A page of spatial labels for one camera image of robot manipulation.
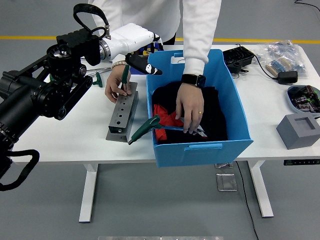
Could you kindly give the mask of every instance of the plastic bag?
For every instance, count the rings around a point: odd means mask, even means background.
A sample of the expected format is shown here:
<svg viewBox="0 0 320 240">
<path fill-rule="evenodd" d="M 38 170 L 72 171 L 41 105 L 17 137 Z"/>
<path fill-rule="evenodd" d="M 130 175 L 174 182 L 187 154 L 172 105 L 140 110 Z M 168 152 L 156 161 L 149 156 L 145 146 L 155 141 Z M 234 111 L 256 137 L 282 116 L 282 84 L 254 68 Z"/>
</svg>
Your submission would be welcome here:
<svg viewBox="0 0 320 240">
<path fill-rule="evenodd" d="M 306 75 L 306 68 L 296 45 L 290 40 L 261 44 L 255 51 L 260 63 L 275 77 L 279 72 L 297 71 L 299 77 Z"/>
</svg>

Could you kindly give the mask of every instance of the person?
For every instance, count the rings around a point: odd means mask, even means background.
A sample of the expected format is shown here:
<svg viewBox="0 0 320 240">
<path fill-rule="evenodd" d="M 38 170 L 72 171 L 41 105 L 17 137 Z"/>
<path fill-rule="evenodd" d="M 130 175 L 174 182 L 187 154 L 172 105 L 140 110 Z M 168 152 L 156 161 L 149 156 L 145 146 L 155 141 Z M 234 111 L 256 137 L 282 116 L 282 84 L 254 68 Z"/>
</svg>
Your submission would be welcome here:
<svg viewBox="0 0 320 240">
<path fill-rule="evenodd" d="M 176 98 L 176 119 L 181 117 L 184 110 L 184 133 L 197 130 L 204 112 L 202 91 L 193 81 L 203 75 L 205 64 L 209 61 L 208 53 L 216 30 L 221 1 L 182 0 L 185 59 L 182 77 L 192 79 L 191 84 L 182 81 Z M 174 39 L 180 24 L 180 0 L 88 0 L 88 3 L 104 12 L 111 33 L 121 26 L 134 23 L 156 33 L 163 42 L 167 42 Z M 104 26 L 100 17 L 94 15 L 93 18 L 97 26 Z M 116 103 L 118 94 L 126 96 L 126 92 L 119 88 L 125 64 L 123 55 L 116 56 L 112 61 L 105 95 L 113 103 Z M 129 84 L 127 94 L 131 94 Z"/>
</svg>

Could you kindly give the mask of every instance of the red cloth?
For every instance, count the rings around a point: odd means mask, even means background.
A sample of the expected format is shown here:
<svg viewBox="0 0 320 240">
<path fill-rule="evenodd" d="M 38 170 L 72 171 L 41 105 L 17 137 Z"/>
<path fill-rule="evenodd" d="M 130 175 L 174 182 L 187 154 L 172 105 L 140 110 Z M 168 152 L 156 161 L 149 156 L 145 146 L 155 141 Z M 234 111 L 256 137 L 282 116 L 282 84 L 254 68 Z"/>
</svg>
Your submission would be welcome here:
<svg viewBox="0 0 320 240">
<path fill-rule="evenodd" d="M 162 126 L 173 126 L 173 127 L 183 127 L 184 122 L 180 119 L 176 119 L 176 112 L 174 111 L 170 115 L 168 115 L 168 111 L 159 104 L 153 105 L 153 115 L 159 115 L 160 117 L 160 124 Z M 167 140 L 166 131 L 162 128 L 155 130 L 155 137 L 156 141 L 163 141 Z"/>
</svg>

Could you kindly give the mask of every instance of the gray foam block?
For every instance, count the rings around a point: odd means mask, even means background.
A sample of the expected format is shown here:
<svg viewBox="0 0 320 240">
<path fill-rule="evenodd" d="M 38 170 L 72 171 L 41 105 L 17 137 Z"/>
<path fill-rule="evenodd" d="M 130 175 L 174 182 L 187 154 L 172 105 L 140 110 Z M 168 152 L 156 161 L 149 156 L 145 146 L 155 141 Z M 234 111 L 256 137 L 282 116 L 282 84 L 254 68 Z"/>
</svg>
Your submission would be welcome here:
<svg viewBox="0 0 320 240">
<path fill-rule="evenodd" d="M 276 130 L 287 149 L 309 147 L 320 138 L 320 126 L 310 112 L 286 115 Z"/>
</svg>

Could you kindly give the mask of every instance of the hand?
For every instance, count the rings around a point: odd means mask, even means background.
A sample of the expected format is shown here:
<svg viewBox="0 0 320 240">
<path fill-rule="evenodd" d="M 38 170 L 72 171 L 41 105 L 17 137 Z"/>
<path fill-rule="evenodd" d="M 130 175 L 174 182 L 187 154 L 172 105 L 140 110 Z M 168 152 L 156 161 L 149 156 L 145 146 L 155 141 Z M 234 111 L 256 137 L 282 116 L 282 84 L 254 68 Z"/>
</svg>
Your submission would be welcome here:
<svg viewBox="0 0 320 240">
<path fill-rule="evenodd" d="M 182 83 L 176 97 L 176 119 L 181 117 L 182 108 L 184 109 L 183 132 L 192 134 L 196 131 L 204 112 L 204 97 L 200 88 Z"/>
<path fill-rule="evenodd" d="M 125 65 L 117 65 L 114 66 L 112 69 L 112 72 L 110 73 L 109 77 L 106 80 L 106 86 L 104 90 L 104 94 L 107 96 L 107 98 L 113 102 L 114 104 L 117 102 L 118 94 L 127 96 L 131 95 L 131 89 L 130 89 L 130 77 L 131 73 L 129 71 L 128 77 L 127 77 L 127 94 L 124 90 L 119 88 L 119 85 L 121 83 L 122 74 L 124 72 Z"/>
</svg>

